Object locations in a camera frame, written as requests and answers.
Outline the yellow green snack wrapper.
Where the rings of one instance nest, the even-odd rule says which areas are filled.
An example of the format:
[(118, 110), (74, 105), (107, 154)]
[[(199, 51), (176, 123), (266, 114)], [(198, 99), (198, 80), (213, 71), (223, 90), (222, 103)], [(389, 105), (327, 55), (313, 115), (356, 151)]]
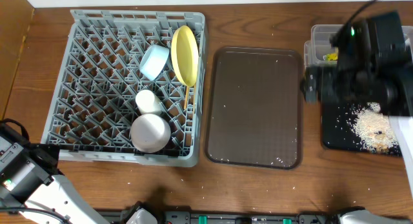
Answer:
[(323, 56), (324, 61), (337, 61), (338, 53), (330, 53)]

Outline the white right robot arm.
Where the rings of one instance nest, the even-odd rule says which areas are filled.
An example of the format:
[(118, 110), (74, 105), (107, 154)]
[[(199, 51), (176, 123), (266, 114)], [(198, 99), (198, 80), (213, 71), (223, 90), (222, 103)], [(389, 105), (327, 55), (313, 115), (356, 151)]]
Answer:
[(388, 12), (354, 15), (330, 38), (336, 65), (310, 65), (300, 82), (307, 103), (379, 103), (388, 116), (412, 179), (412, 52), (401, 19)]

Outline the yellow plate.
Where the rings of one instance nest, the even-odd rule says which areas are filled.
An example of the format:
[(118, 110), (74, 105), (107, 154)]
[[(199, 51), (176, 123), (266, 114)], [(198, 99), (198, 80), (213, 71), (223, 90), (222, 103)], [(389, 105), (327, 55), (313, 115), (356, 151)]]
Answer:
[(197, 80), (198, 47), (192, 30), (184, 25), (172, 37), (171, 60), (178, 81), (193, 87)]

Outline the light blue saucer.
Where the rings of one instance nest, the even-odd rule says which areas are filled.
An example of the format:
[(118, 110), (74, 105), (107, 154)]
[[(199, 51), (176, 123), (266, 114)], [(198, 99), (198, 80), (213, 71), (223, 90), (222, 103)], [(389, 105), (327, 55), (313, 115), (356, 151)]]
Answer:
[(153, 81), (163, 70), (169, 58), (169, 49), (159, 45), (152, 45), (145, 52), (140, 65), (140, 72), (150, 81)]

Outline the wooden chopstick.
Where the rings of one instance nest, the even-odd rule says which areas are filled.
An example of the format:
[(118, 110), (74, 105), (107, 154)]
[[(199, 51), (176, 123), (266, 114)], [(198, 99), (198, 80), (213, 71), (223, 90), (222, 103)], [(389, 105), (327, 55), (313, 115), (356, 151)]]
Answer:
[(190, 95), (190, 98), (188, 100), (188, 104), (190, 105), (191, 108), (191, 115), (192, 115), (192, 125), (194, 125), (194, 122), (196, 120), (196, 85), (192, 87), (193, 94)]
[(189, 100), (189, 92), (190, 92), (190, 87), (186, 87), (186, 91), (185, 91), (185, 102), (184, 102), (184, 110), (187, 109), (188, 107), (188, 100)]

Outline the pink bowl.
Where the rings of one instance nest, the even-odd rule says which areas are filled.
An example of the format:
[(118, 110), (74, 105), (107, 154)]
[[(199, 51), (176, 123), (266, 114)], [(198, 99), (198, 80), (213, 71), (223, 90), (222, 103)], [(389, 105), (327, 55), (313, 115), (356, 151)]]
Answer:
[(130, 128), (133, 146), (144, 153), (154, 153), (161, 150), (169, 142), (170, 136), (169, 124), (155, 114), (139, 116)]

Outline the cream white cup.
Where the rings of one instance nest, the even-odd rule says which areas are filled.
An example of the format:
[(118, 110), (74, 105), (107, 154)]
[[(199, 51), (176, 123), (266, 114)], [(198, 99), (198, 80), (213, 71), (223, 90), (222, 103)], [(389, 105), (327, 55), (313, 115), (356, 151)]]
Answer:
[(140, 113), (160, 116), (161, 100), (151, 90), (141, 90), (137, 93), (135, 102)]

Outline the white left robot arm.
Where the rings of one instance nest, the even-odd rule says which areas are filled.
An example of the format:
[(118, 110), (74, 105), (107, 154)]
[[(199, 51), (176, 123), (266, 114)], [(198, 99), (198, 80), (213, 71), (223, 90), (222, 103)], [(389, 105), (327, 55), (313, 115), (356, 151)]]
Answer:
[(32, 144), (22, 124), (1, 121), (1, 212), (36, 223), (108, 223), (57, 168), (59, 148)]

